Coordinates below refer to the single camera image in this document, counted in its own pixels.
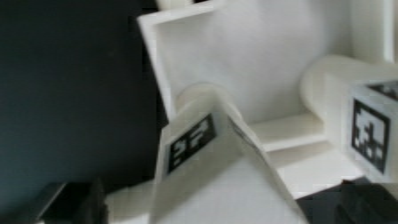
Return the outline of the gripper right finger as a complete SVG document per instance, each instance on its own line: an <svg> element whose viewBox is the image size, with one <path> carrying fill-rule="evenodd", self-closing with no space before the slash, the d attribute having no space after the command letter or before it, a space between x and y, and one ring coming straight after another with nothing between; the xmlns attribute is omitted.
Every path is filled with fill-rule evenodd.
<svg viewBox="0 0 398 224"><path fill-rule="evenodd" d="M398 199L366 178L296 199L309 224L398 224Z"/></svg>

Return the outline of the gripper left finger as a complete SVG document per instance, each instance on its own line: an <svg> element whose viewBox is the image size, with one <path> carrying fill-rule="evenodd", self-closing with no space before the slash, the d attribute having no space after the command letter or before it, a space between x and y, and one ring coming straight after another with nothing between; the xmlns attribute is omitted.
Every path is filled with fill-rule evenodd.
<svg viewBox="0 0 398 224"><path fill-rule="evenodd" d="M99 180L56 182L44 188L33 224L106 224L104 191Z"/></svg>

